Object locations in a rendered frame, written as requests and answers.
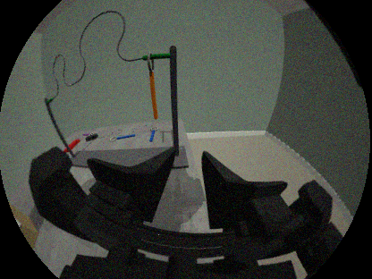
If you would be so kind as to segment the red rectangular block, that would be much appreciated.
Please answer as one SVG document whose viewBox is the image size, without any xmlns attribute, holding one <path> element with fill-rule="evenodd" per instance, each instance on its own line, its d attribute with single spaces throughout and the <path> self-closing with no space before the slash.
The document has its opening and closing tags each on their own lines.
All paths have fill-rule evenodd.
<svg viewBox="0 0 372 279">
<path fill-rule="evenodd" d="M 76 144 L 79 144 L 79 142 L 79 139 L 75 139 L 72 141 L 72 144 L 68 144 L 68 147 L 72 149 L 72 147 L 76 146 Z M 69 153 L 69 150 L 67 151 L 67 148 L 65 148 L 64 153 Z"/>
</svg>

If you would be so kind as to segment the orange-handled wire loop tool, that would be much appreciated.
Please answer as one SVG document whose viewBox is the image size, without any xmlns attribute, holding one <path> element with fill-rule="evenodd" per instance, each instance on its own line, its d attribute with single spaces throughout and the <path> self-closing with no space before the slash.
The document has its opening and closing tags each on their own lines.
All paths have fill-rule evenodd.
<svg viewBox="0 0 372 279">
<path fill-rule="evenodd" d="M 158 118 L 158 115 L 157 115 L 157 110 L 156 110 L 156 105 L 157 105 L 157 103 L 156 103 L 156 93 L 155 93 L 155 83 L 154 83 L 154 60 L 151 60 L 151 62 L 153 62 L 152 64 L 153 65 L 151 65 L 151 67 L 153 67 L 153 68 L 151 68 L 150 67 L 150 55 L 153 55 L 153 54 L 151 54 L 151 53 L 148 53 L 148 57 L 147 57 L 147 65 L 148 65 L 148 68 L 149 68 L 149 70 L 150 70 L 150 72 L 149 72 L 149 75 L 150 75 L 150 90 L 151 90 L 151 94 L 150 94 L 150 96 L 151 96 L 151 99 L 153 99 L 153 101 L 151 101 L 151 104 L 153 104 L 153 110 L 154 110 L 154 112 L 153 112 L 153 115 L 154 115 L 154 119 L 157 119 Z"/>
</svg>

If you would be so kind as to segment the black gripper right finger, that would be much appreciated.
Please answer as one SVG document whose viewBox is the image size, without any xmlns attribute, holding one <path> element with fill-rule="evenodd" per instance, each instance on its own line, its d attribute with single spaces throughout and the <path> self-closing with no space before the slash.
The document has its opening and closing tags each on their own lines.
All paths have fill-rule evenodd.
<svg viewBox="0 0 372 279">
<path fill-rule="evenodd" d="M 287 182 L 246 182 L 207 151 L 201 157 L 204 190 L 207 194 L 208 226 L 222 229 L 252 199 L 282 194 Z"/>
</svg>

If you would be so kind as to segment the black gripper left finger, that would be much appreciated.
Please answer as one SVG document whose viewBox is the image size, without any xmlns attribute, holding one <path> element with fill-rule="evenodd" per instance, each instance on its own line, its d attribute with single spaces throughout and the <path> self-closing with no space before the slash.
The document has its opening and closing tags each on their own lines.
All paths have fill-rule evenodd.
<svg viewBox="0 0 372 279">
<path fill-rule="evenodd" d="M 171 147 L 143 164 L 140 162 L 131 167 L 110 164 L 94 157 L 87 160 L 87 165 L 96 180 L 132 196 L 144 215 L 144 221 L 153 223 L 175 155 L 176 147 Z"/>
</svg>

